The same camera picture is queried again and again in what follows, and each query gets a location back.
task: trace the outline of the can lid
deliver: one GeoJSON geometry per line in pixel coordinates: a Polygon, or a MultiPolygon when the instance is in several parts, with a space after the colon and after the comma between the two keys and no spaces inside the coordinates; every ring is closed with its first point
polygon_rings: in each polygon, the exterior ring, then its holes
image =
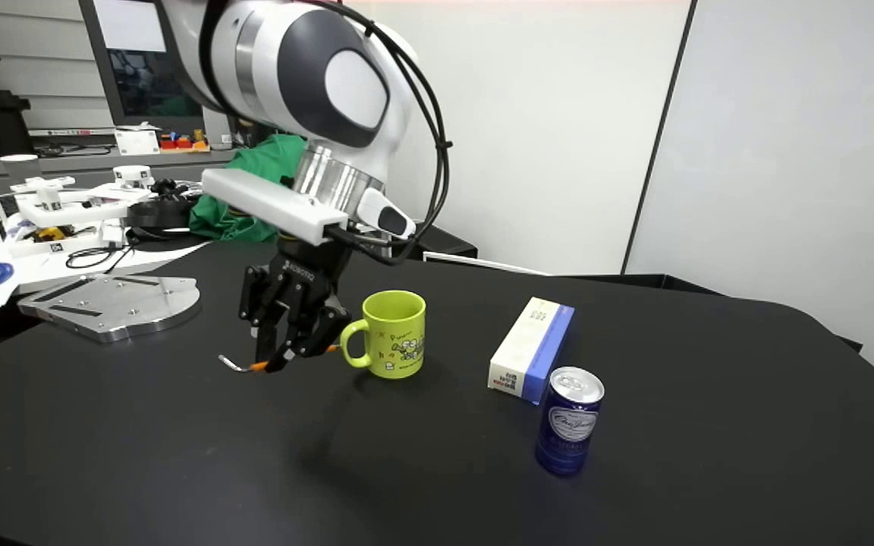
{"type": "Polygon", "coordinates": [[[583,368],[554,368],[550,385],[572,405],[598,405],[606,394],[600,381],[583,368]]]}

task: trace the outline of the black table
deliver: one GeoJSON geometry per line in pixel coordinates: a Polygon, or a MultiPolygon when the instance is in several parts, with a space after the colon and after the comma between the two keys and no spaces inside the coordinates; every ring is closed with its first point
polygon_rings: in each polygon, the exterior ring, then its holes
{"type": "Polygon", "coordinates": [[[0,538],[20,543],[874,543],[874,368],[814,318],[713,295],[356,258],[342,302],[417,289],[427,365],[340,355],[240,375],[240,274],[209,246],[201,312],[131,346],[34,328],[0,346],[0,538]],[[532,295],[578,306],[567,365],[606,384],[578,479],[537,466],[537,410],[485,393],[532,295]]]}

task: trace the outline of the desk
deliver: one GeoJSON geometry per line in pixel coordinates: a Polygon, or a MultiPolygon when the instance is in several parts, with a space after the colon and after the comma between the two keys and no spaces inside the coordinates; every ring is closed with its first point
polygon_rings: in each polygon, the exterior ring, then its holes
{"type": "Polygon", "coordinates": [[[874,368],[814,318],[709,295],[356,258],[342,304],[417,289],[409,384],[338,355],[240,375],[240,274],[209,246],[202,309],[132,346],[34,328],[0,346],[0,538],[25,543],[874,543],[874,368]],[[485,393],[528,295],[578,306],[567,362],[606,384],[579,479],[532,456],[537,410],[485,393]]]}

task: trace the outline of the white box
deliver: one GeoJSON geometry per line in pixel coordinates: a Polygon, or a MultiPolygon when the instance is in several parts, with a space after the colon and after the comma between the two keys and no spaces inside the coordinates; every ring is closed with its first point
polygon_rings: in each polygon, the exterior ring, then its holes
{"type": "Polygon", "coordinates": [[[489,388],[532,401],[546,394],[550,371],[571,328],[572,306],[532,297],[491,355],[489,388]]]}

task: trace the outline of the green mug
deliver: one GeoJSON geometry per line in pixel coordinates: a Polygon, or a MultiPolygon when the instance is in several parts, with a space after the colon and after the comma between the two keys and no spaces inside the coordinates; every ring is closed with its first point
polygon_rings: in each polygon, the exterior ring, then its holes
{"type": "Polygon", "coordinates": [[[370,371],[381,381],[420,372],[426,365],[426,297],[414,292],[376,292],[360,309],[364,318],[349,322],[340,333],[349,368],[370,371]],[[356,333],[364,333],[364,355],[349,351],[356,333]]]}

